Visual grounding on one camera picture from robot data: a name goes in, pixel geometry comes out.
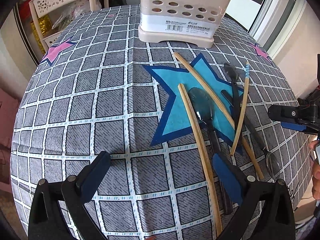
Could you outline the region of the person's right hand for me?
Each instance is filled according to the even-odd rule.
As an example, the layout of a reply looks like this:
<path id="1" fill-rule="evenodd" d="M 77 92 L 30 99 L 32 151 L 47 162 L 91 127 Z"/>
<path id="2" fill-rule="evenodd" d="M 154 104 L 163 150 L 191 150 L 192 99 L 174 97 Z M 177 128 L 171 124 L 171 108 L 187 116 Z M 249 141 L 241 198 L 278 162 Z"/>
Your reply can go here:
<path id="1" fill-rule="evenodd" d="M 319 140 L 312 141 L 309 147 L 317 154 L 312 166 L 312 195 L 316 200 L 320 199 L 320 166 L 319 166 Z"/>

